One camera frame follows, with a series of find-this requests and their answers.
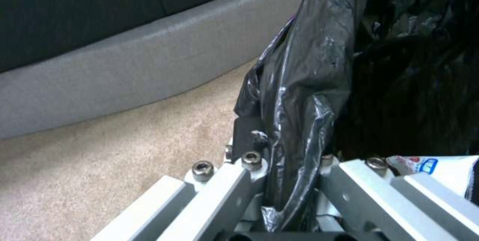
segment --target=gray baseboard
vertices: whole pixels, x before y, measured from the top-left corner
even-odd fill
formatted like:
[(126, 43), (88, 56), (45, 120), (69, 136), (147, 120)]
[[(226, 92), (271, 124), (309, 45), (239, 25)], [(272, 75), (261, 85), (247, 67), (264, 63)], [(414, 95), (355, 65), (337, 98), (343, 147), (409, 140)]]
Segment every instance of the gray baseboard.
[(257, 57), (300, 2), (214, 0), (0, 74), (0, 138), (116, 113), (204, 84)]

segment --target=metal bolt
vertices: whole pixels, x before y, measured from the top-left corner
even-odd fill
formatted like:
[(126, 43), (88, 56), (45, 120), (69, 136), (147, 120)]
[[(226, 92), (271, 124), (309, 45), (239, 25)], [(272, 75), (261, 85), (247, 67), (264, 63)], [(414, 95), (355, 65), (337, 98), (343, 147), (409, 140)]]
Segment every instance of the metal bolt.
[(321, 156), (321, 166), (329, 166), (332, 164), (332, 159), (334, 158), (333, 154), (327, 154)]
[(261, 154), (256, 151), (248, 151), (241, 156), (241, 164), (244, 169), (256, 171), (261, 169)]
[(231, 157), (233, 157), (233, 146), (230, 144), (226, 145), (225, 157), (226, 159), (231, 159)]
[(209, 161), (199, 161), (193, 164), (191, 171), (196, 181), (206, 182), (213, 176), (214, 167)]
[(379, 157), (371, 157), (366, 159), (366, 165), (380, 176), (384, 176), (388, 170), (388, 163)]

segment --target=garbage bag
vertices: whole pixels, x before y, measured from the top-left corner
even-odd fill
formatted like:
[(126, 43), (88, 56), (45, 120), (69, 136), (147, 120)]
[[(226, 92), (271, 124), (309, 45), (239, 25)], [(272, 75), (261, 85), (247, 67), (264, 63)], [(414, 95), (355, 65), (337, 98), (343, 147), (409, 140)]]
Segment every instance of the garbage bag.
[(265, 230), (311, 218), (322, 154), (476, 154), (478, 18), (479, 0), (303, 0), (235, 106), (268, 135)]
[[(479, 151), (479, 0), (429, 2), (380, 21), (386, 32), (356, 49), (352, 94), (334, 133), (345, 159)], [(384, 20), (383, 11), (365, 18)]]
[(303, 0), (248, 72), (235, 112), (260, 114), (270, 142), (263, 220), (297, 229), (334, 120), (351, 89), (354, 34), (366, 0)]

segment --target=metal frame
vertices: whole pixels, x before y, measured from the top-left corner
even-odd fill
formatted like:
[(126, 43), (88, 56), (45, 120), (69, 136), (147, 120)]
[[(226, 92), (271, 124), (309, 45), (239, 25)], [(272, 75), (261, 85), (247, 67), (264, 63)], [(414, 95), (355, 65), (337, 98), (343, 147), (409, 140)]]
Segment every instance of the metal frame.
[(457, 239), (479, 239), (479, 208), (426, 173), (394, 178), (391, 185)]
[(163, 176), (91, 240), (155, 240), (194, 196), (192, 184)]
[(158, 240), (210, 241), (222, 231), (233, 231), (253, 196), (262, 190), (268, 170), (264, 159), (256, 171), (241, 164), (241, 160), (223, 164)]
[(455, 240), (359, 159), (333, 166), (321, 190), (355, 231), (378, 227), (391, 240)]

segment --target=carpet floor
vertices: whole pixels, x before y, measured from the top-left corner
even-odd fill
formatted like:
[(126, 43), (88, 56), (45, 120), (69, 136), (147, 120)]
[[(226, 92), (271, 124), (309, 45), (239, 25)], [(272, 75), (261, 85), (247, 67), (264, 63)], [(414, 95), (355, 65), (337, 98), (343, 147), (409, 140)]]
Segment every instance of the carpet floor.
[(161, 176), (222, 161), (249, 62), (122, 113), (0, 140), (0, 240), (89, 240)]

